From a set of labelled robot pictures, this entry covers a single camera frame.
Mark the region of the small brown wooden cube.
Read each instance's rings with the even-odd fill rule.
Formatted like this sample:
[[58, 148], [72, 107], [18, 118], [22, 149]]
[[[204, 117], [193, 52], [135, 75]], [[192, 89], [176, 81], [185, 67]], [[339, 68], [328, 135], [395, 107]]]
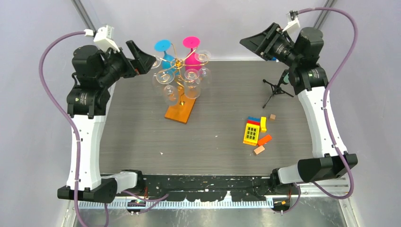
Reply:
[[271, 114], [270, 117], [269, 117], [269, 120], [270, 121], [274, 121], [275, 119], [276, 119], [276, 115]]

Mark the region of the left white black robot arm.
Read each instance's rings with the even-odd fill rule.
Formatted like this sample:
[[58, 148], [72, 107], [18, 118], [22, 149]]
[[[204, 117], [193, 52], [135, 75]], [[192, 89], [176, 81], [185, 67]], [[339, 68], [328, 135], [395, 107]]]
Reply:
[[66, 184], [57, 190], [59, 199], [110, 203], [122, 191], [139, 196], [145, 190], [139, 170], [101, 176], [99, 168], [110, 89], [121, 78], [147, 74], [156, 61], [132, 40], [126, 44], [133, 55], [131, 59], [120, 50], [102, 51], [94, 45], [82, 46], [73, 53], [74, 86], [66, 98], [67, 118], [73, 122], [73, 145], [70, 174]]

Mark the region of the pink wine glass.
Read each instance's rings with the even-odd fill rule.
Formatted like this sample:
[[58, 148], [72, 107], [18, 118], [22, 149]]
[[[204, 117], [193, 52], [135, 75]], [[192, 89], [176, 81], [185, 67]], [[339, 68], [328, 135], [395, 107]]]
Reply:
[[183, 39], [183, 45], [190, 49], [189, 54], [184, 59], [185, 70], [199, 70], [202, 68], [201, 62], [198, 60], [196, 48], [198, 48], [200, 40], [196, 36], [188, 36]]

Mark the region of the clear wine glass front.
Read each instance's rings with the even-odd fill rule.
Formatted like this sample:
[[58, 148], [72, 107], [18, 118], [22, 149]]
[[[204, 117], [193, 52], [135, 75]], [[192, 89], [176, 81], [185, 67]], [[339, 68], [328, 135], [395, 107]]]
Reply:
[[162, 92], [163, 98], [165, 103], [168, 106], [174, 106], [178, 104], [178, 89], [175, 86], [172, 85], [166, 85], [163, 88]]

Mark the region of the yellow toy block window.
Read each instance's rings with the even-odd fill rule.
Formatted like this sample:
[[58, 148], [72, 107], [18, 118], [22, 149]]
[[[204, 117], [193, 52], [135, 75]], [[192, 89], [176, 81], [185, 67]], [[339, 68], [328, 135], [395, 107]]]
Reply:
[[244, 131], [243, 143], [256, 146], [259, 139], [260, 126], [247, 123]]

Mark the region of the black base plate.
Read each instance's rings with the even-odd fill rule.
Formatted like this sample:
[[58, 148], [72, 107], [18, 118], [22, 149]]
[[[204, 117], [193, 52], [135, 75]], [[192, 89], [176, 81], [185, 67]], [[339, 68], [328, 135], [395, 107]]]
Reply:
[[299, 190], [290, 184], [275, 184], [268, 176], [258, 175], [143, 175], [136, 187], [124, 194], [145, 195], [167, 201], [212, 202], [231, 196], [234, 202], [262, 201], [266, 196], [294, 198]]

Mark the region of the yellow toy brick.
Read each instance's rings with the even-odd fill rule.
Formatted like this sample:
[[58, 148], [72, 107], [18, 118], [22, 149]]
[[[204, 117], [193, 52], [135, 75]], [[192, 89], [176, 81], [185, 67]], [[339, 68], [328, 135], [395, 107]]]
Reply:
[[262, 116], [261, 119], [260, 119], [260, 129], [261, 129], [261, 132], [266, 132], [266, 131], [267, 131], [266, 120], [267, 120], [267, 118], [264, 117], [264, 116]]

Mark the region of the clear tall wine glass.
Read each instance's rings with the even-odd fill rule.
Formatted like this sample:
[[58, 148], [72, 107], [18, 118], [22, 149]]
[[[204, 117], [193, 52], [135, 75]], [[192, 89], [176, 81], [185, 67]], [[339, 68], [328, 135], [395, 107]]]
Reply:
[[[160, 58], [159, 56], [157, 56], [157, 55], [154, 55], [154, 56], [155, 56], [155, 58], [156, 58], [156, 62], [154, 63], [152, 69], [157, 69], [157, 68], [161, 65], [162, 60], [161, 60], [161, 58]], [[156, 74], [157, 74], [159, 71], [160, 71], [160, 70], [156, 70], [155, 73], [153, 74], [152, 86], [153, 86], [153, 89], [154, 89], [154, 91], [156, 92], [156, 94], [160, 96], [160, 95], [162, 95], [162, 90], [163, 90], [163, 88], [164, 88], [164, 85], [158, 83], [157, 80], [156, 80]]]

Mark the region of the red toy brick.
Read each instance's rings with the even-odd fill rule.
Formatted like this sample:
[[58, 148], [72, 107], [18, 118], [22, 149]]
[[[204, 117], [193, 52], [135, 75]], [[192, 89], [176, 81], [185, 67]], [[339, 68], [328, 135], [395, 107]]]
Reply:
[[252, 121], [252, 120], [247, 120], [247, 124], [252, 124], [252, 125], [260, 126], [260, 122], [258, 122], [258, 121]]

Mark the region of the orange toy block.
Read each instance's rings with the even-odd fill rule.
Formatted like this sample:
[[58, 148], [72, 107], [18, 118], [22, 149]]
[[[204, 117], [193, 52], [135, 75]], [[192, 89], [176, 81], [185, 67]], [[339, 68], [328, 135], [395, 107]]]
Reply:
[[263, 138], [259, 139], [257, 144], [259, 146], [263, 146], [264, 144], [268, 143], [271, 140], [272, 140], [272, 137], [268, 134], [268, 135], [264, 136]]

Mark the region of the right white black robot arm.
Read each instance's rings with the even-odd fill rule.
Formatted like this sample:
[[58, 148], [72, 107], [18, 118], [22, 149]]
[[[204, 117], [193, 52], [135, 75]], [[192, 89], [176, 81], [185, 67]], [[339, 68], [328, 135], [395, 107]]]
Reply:
[[305, 27], [293, 41], [279, 24], [272, 23], [263, 32], [241, 39], [240, 44], [266, 61], [277, 59], [287, 65], [282, 76], [288, 77], [303, 107], [312, 138], [312, 158], [274, 169], [270, 189], [282, 194], [290, 183], [336, 179], [353, 168], [358, 163], [357, 156], [349, 154], [341, 140], [326, 91], [328, 77], [318, 64], [323, 33]]

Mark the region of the blue toy brick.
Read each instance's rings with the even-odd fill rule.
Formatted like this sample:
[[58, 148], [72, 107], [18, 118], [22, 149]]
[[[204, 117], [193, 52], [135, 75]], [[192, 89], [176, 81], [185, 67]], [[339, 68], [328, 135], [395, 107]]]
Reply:
[[258, 122], [258, 123], [261, 122], [260, 118], [255, 118], [255, 117], [250, 117], [250, 116], [248, 116], [247, 120], [252, 121], [252, 122]]

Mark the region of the mint green cylinder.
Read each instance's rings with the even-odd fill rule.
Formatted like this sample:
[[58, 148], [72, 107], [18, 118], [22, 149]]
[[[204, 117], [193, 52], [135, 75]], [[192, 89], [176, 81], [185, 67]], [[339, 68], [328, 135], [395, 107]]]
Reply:
[[287, 85], [289, 83], [288, 74], [280, 77], [279, 83]]

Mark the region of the clear stemless wine glass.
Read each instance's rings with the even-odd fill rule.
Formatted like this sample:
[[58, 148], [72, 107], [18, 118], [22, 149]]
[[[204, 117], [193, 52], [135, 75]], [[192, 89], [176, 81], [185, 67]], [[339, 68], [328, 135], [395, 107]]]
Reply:
[[201, 94], [201, 80], [199, 71], [188, 69], [184, 74], [184, 94], [189, 99], [196, 99]]

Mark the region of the tan wooden block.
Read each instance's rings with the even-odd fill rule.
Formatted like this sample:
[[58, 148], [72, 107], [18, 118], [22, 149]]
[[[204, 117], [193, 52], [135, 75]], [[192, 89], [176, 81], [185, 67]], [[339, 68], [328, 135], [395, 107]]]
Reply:
[[264, 147], [264, 146], [259, 146], [259, 147], [255, 148], [255, 149], [253, 150], [253, 152], [254, 152], [255, 155], [259, 155], [259, 154], [262, 153], [264, 150], [265, 150], [265, 147]]

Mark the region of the black mini tripod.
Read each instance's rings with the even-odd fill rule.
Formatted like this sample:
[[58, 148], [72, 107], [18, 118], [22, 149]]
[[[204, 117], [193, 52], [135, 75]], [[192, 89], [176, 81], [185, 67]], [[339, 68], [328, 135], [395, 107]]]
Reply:
[[[286, 74], [289, 75], [288, 70], [284, 70], [284, 71], [282, 72], [281, 76], [282, 76], [282, 75], [286, 75]], [[282, 94], [285, 94], [285, 95], [288, 95], [288, 96], [290, 96], [290, 97], [294, 97], [294, 96], [293, 96], [292, 94], [290, 94], [289, 92], [286, 92], [285, 90], [283, 90], [283, 88], [281, 87], [281, 85], [283, 85], [283, 84], [279, 83], [279, 81], [278, 81], [277, 84], [272, 84], [272, 83], [268, 82], [266, 79], [263, 79], [262, 81], [263, 81], [263, 83], [267, 83], [268, 85], [270, 85], [271, 90], [272, 90], [271, 96], [268, 98], [268, 100], [265, 102], [265, 104], [262, 106], [262, 108], [265, 108], [266, 105], [267, 105], [267, 103], [268, 103], [268, 102], [271, 100], [271, 98], [274, 97], [275, 95], [282, 95]]]

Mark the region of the blue wine glass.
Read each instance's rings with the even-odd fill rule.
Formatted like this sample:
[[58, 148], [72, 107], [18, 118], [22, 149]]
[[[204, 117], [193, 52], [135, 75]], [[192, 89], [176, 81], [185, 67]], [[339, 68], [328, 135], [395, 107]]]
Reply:
[[170, 70], [174, 73], [176, 76], [178, 72], [176, 71], [176, 68], [173, 68], [171, 66], [171, 62], [175, 60], [175, 57], [167, 53], [167, 50], [171, 47], [171, 42], [169, 40], [160, 40], [158, 41], [154, 49], [157, 52], [162, 52], [164, 56], [162, 58], [159, 58], [158, 56], [155, 55], [156, 62], [152, 65], [152, 68], [158, 68], [160, 65], [162, 65], [163, 70]]

